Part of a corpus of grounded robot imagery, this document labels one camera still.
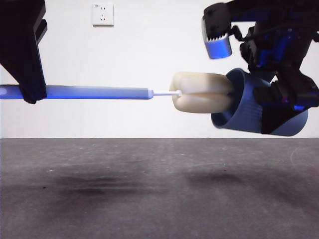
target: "robotic arm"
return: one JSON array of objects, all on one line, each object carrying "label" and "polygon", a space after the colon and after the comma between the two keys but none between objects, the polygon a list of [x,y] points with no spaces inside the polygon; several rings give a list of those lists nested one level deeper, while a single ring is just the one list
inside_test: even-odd
[{"label": "robotic arm", "polygon": [[[255,21],[246,37],[232,22]],[[318,42],[318,0],[233,0],[204,10],[203,36],[211,59],[231,55],[229,36],[243,43],[249,77],[271,82],[253,86],[262,107],[261,133],[270,134],[295,116],[319,105],[319,89],[299,68],[311,41]]]}]

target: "cream sponge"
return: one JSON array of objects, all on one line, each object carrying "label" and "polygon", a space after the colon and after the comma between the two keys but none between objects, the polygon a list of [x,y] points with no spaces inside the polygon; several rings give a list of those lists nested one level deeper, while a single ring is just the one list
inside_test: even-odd
[{"label": "cream sponge", "polygon": [[230,80],[219,74],[178,72],[170,86],[171,91],[181,91],[172,97],[176,109],[183,112],[212,114],[229,109],[234,91]]}]

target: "sponge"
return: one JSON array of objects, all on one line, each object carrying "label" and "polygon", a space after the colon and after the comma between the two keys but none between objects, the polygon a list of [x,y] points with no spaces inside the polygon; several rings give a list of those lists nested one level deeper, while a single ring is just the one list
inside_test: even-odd
[{"label": "sponge", "polygon": [[177,110],[190,113],[212,114],[228,110],[233,102],[234,87],[224,75],[211,73],[178,72],[170,91],[181,91],[172,97]]}]

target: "white wall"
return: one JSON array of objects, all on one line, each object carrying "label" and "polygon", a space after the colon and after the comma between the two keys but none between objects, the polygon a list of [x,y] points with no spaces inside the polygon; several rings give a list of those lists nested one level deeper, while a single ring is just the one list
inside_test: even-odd
[{"label": "white wall", "polygon": [[[93,0],[46,0],[48,31],[40,43],[48,85],[149,87],[166,90],[175,72],[226,74],[247,69],[239,42],[233,55],[208,59],[200,20],[212,0],[114,0],[115,26],[91,26]],[[252,24],[240,24],[244,33]],[[317,81],[319,44],[302,71]],[[15,84],[2,68],[1,83]],[[319,110],[298,137],[318,137]],[[1,101],[1,137],[263,137],[215,129],[210,115],[177,111],[170,97],[149,101]]]}]

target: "black cable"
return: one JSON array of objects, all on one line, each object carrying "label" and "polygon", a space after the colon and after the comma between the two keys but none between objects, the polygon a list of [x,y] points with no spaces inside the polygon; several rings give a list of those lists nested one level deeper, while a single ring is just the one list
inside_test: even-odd
[{"label": "black cable", "polygon": [[289,24],[289,23],[286,23],[286,24],[281,24],[281,25],[278,25],[278,26],[275,26],[275,27],[271,27],[265,31],[261,31],[261,32],[258,32],[256,34],[253,34],[251,36],[246,36],[246,37],[242,37],[242,34],[239,30],[239,27],[238,26],[233,26],[230,30],[230,34],[234,34],[235,38],[238,40],[238,41],[249,41],[249,40],[252,40],[252,39],[255,39],[256,37],[258,36],[262,36],[262,35],[265,35],[269,32],[272,32],[272,31],[275,31],[277,29],[280,29],[280,28],[283,28],[283,27],[289,27],[289,28],[294,28],[294,27],[305,27],[305,28],[311,28],[311,29],[314,29],[316,31],[319,30],[319,27],[315,27],[315,26],[309,26],[309,25],[304,25],[304,24]]}]

